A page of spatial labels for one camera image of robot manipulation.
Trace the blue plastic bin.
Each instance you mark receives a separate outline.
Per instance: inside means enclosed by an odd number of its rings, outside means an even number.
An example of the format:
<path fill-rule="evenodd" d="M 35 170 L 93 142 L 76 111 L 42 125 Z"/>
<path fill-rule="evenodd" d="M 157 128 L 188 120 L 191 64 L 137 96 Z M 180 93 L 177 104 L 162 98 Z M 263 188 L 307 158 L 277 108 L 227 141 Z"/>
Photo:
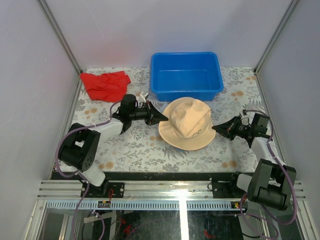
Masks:
<path fill-rule="evenodd" d="M 150 90 L 160 102 L 182 97 L 212 101 L 224 89 L 213 52 L 158 52 L 151 57 Z"/>

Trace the beige bucket hat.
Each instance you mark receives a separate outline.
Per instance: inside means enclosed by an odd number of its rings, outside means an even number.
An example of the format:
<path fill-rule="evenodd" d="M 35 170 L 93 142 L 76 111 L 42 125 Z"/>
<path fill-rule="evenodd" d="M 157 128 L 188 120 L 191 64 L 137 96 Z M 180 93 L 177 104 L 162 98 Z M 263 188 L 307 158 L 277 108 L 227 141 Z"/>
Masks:
<path fill-rule="evenodd" d="M 158 124 L 162 139 L 178 149 L 195 151 L 209 145 L 216 136 L 211 108 L 201 100 L 182 97 L 163 111 L 167 121 Z"/>

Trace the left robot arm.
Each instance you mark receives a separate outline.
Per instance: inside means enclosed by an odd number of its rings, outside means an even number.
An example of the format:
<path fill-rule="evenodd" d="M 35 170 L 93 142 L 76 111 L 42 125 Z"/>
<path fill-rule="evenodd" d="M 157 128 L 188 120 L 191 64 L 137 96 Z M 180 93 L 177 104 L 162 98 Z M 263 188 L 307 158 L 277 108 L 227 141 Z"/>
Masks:
<path fill-rule="evenodd" d="M 125 133 L 133 121 L 144 121 L 146 125 L 157 125 L 168 121 L 148 100 L 147 95 L 136 97 L 125 94 L 115 112 L 109 113 L 105 122 L 82 125 L 74 123 L 62 137 L 55 151 L 55 166 L 59 171 L 59 162 L 75 168 L 75 172 L 60 175 L 71 178 L 78 175 L 84 184 L 86 194 L 93 197 L 112 197 L 113 190 L 105 173 L 95 164 L 98 148 L 102 142 Z"/>

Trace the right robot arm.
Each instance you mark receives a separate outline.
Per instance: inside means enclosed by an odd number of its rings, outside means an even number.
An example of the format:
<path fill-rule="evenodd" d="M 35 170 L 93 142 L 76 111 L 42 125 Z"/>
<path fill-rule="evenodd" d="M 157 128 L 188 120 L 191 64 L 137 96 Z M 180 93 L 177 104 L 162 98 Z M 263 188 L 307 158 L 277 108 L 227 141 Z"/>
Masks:
<path fill-rule="evenodd" d="M 236 172 L 228 184 L 228 192 L 240 197 L 246 192 L 247 199 L 279 211 L 285 211 L 291 201 L 290 185 L 296 180 L 297 172 L 276 156 L 270 135 L 267 134 L 270 117 L 256 112 L 251 123 L 244 123 L 245 116 L 212 127 L 216 133 L 229 139 L 244 139 L 254 152 L 258 165 L 252 175 Z"/>

